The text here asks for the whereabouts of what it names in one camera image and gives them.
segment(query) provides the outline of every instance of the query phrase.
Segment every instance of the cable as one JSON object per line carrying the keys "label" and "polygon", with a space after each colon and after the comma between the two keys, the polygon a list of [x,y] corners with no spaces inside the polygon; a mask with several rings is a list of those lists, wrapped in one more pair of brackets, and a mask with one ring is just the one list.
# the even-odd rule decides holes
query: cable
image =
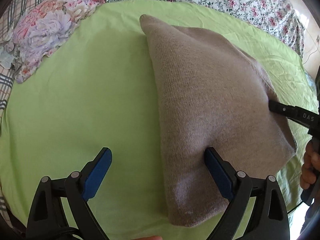
{"label": "cable", "polygon": [[290,210],[290,211],[287,213],[287,215],[289,215],[291,212],[295,211],[295,210],[298,208],[298,206],[300,206],[302,203],[303,203],[303,201],[301,201],[301,202],[300,202],[298,205],[296,205],[292,210]]}
{"label": "cable", "polygon": [[316,51],[314,51],[314,52],[312,52],[312,53],[309,55],[309,57],[308,57],[308,59],[307,59],[307,61],[306,61],[305,63],[307,63],[307,62],[308,62],[308,60],[310,59],[310,56],[311,56],[312,54],[315,54],[315,53],[318,51],[318,49],[319,49],[319,43],[318,43],[317,50],[316,50]]}
{"label": "cable", "polygon": [[63,227],[55,230],[51,230],[48,233],[45,233],[40,236],[35,236],[31,238],[26,238],[26,240],[56,240],[63,235],[76,235],[81,237],[79,229],[72,227]]}

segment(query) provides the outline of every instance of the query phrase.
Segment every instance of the black clip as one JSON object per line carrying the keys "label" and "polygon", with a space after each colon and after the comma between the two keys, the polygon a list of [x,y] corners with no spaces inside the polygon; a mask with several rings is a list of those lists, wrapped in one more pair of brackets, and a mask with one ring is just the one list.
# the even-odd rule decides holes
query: black clip
{"label": "black clip", "polygon": [[[319,152],[319,114],[315,114],[298,106],[287,106],[272,100],[269,101],[269,110],[274,113],[286,116],[288,119],[301,124],[304,127],[307,127],[309,129],[308,134],[312,135],[313,147],[315,148],[315,150],[317,150],[317,152]],[[303,190],[301,194],[301,200],[308,206],[311,206],[313,199],[320,189],[320,172],[313,168],[311,168],[311,170],[316,175],[316,182],[310,185],[307,190]]]}
{"label": "black clip", "polygon": [[245,172],[236,172],[223,161],[214,148],[204,153],[205,164],[220,193],[229,197],[229,205],[207,240],[232,240],[250,197],[256,197],[254,208],[241,240],[289,240],[289,221],[284,199],[276,178],[250,178]]}
{"label": "black clip", "polygon": [[[61,203],[66,197],[80,235],[86,240],[109,240],[92,214],[87,201],[93,198],[112,162],[110,149],[103,148],[95,159],[84,168],[72,172],[67,178],[41,179],[33,199],[26,238],[40,237],[47,232],[68,228],[68,222]],[[77,239],[65,234],[58,240]]]}

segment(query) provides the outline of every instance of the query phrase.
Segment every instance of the pillow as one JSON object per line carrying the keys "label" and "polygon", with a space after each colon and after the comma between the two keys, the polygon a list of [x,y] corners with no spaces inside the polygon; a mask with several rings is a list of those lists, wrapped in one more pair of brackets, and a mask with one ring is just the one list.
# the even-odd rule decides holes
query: pillow
{"label": "pillow", "polygon": [[13,79],[36,72],[104,0],[13,0],[0,19],[0,120]]}
{"label": "pillow", "polygon": [[296,153],[262,66],[222,35],[140,18],[158,91],[161,156],[169,220],[195,226],[223,212],[224,199],[204,164],[214,147],[249,176],[275,175]]}

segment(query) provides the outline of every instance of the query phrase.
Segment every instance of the human hand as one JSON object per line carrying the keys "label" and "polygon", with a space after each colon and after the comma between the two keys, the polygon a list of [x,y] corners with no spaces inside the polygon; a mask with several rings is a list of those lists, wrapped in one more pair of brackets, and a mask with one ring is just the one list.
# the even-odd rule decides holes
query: human hand
{"label": "human hand", "polygon": [[139,238],[139,239],[134,239],[134,240],[162,240],[161,236],[150,236],[150,237],[144,237],[144,238]]}
{"label": "human hand", "polygon": [[303,189],[308,189],[310,184],[316,182],[316,175],[310,171],[309,168],[313,166],[316,170],[320,171],[320,155],[313,149],[311,141],[309,141],[306,146],[303,160],[304,164],[301,168],[300,186]]}

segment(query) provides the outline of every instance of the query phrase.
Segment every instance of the green bedsheet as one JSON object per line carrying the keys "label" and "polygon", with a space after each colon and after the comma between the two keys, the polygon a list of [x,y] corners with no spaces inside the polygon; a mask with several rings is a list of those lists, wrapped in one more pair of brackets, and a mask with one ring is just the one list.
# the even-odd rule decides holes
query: green bedsheet
{"label": "green bedsheet", "polygon": [[[150,235],[202,240],[218,222],[220,216],[183,228],[167,220],[157,93],[147,39],[139,25],[142,14],[224,35],[264,66],[283,103],[316,111],[316,95],[299,56],[264,31],[194,4],[105,4],[44,59],[35,75],[13,86],[1,124],[0,178],[13,214],[24,224],[41,177],[66,177],[102,147],[112,150],[113,163],[88,203],[111,240]],[[301,159],[310,138],[305,128],[292,122],[290,126],[298,154],[277,176],[288,209],[300,201]]]}

